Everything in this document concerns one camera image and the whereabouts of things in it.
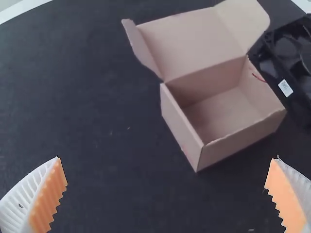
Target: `red wire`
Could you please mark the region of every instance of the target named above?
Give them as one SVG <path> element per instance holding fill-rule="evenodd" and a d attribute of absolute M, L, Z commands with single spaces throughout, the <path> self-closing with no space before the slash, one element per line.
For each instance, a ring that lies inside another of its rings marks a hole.
<path fill-rule="evenodd" d="M 260 77 L 258 77 L 254 72 L 252 72 L 252 75 L 258 79 L 259 81 L 263 82 L 263 83 L 267 83 L 264 79 L 261 79 Z"/>
<path fill-rule="evenodd" d="M 259 81 L 261 81 L 261 82 L 263 82 L 263 83 L 267 83 L 265 80 L 259 78 L 256 74 L 252 73 L 252 75 L 253 75 L 256 79 L 258 79 Z"/>

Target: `open cardboard box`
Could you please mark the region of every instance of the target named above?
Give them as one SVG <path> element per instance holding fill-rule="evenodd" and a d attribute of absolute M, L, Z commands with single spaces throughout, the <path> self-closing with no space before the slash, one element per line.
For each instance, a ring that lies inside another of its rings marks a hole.
<path fill-rule="evenodd" d="M 285 109 L 247 58 L 270 24 L 256 0 L 122 23 L 136 57 L 164 81 L 162 115 L 195 171 L 277 130 Z"/>

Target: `black fabric surface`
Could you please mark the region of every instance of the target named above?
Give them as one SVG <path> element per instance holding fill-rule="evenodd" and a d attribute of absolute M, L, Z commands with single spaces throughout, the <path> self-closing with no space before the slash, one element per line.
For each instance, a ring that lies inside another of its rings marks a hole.
<path fill-rule="evenodd" d="M 310 138 L 287 118 L 195 174 L 161 117 L 160 80 L 120 23 L 217 2 L 55 0 L 1 25 L 0 197 L 58 155 L 69 186 L 52 232 L 284 232 L 263 188 L 269 163 L 279 154 L 311 177 Z"/>

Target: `white label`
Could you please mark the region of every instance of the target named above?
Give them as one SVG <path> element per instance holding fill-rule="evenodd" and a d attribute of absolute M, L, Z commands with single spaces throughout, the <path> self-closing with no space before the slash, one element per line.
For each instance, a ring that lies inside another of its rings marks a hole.
<path fill-rule="evenodd" d="M 307 14 L 311 13 L 311 0 L 292 0 L 292 2 Z"/>
<path fill-rule="evenodd" d="M 283 92 L 283 94 L 285 95 L 285 97 L 290 96 L 292 93 L 294 93 L 294 91 L 292 90 L 292 88 L 288 85 L 288 83 L 286 82 L 286 80 L 284 79 L 283 81 L 281 81 L 278 84 L 278 87 L 281 89 L 281 91 Z"/>

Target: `box flap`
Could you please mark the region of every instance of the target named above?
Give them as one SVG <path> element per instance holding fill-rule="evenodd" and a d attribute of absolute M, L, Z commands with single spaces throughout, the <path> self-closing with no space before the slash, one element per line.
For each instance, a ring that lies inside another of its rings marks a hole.
<path fill-rule="evenodd" d="M 268 14 L 257 0 L 226 0 L 215 10 L 245 54 L 270 25 Z"/>
<path fill-rule="evenodd" d="M 122 23 L 135 55 L 167 83 L 245 56 L 269 17 L 256 0 L 226 0 L 136 28 L 129 20 Z"/>
<path fill-rule="evenodd" d="M 162 75 L 152 57 L 148 46 L 145 43 L 144 38 L 140 34 L 135 23 L 130 19 L 123 19 L 122 25 L 125 28 L 127 37 L 131 43 L 133 52 L 138 60 L 150 70 L 152 70 L 159 78 L 162 78 Z"/>

